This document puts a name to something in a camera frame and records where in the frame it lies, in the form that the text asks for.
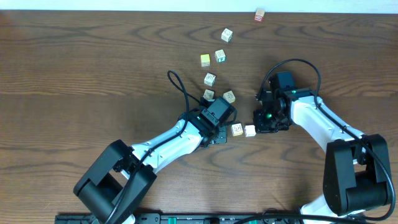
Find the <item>white block orange print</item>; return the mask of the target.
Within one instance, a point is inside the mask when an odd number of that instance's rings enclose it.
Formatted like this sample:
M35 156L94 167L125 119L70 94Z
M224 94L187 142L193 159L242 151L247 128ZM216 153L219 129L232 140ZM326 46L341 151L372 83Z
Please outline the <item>white block orange print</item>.
M241 123L231 125L231 132L233 136L240 136L243 134L243 127Z

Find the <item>white block red print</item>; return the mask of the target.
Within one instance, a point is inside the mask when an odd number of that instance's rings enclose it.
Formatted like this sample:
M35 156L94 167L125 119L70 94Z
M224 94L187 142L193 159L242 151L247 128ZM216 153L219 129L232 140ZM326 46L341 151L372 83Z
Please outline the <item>white block red print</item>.
M253 137L256 135L255 125L246 125L244 127L244 134L246 137Z

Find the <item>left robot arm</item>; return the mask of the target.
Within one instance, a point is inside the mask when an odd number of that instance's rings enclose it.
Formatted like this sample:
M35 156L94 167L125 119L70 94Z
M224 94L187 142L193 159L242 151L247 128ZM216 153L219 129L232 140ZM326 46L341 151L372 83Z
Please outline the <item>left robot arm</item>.
M236 109L224 98L183 113L175 126L143 143L112 142L76 183L73 193L99 223L134 223L134 211L157 173L199 147L226 142Z

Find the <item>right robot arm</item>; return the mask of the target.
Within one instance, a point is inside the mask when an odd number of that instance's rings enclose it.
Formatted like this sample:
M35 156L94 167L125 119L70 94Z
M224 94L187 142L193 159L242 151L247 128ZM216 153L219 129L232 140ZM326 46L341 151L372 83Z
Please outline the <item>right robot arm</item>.
M386 140L365 135L329 110L315 92L295 86L290 72L269 79L269 89L255 110L257 133L286 131L296 124L325 151L323 193L300 209L303 215L345 217L392 202L391 176Z

